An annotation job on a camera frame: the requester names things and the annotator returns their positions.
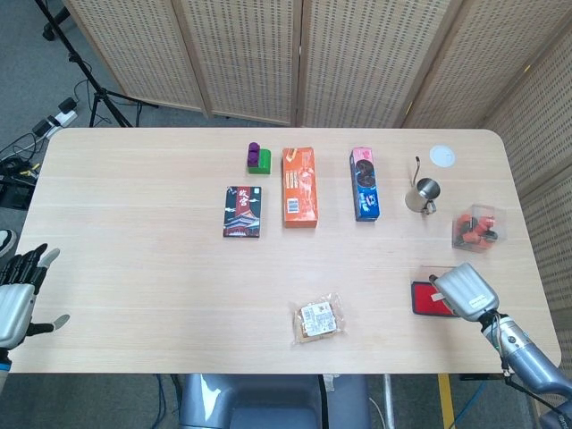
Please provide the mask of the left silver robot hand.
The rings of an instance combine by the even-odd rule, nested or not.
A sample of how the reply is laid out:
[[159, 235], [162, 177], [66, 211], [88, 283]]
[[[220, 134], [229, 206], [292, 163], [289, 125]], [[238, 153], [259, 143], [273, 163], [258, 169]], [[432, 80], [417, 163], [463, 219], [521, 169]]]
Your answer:
[[27, 337], [61, 329], [71, 318], [60, 315], [53, 322], [32, 321], [34, 307], [50, 265], [61, 250], [46, 252], [47, 244], [13, 256], [1, 268], [1, 350], [17, 348]]

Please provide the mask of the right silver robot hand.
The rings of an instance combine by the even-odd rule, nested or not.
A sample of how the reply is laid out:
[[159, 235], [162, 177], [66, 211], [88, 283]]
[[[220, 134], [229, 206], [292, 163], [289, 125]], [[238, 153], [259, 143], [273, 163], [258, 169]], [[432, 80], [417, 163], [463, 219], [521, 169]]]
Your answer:
[[483, 314], [499, 307], [497, 293], [469, 263], [440, 276], [432, 274], [429, 280], [449, 308], [468, 322], [477, 322]]

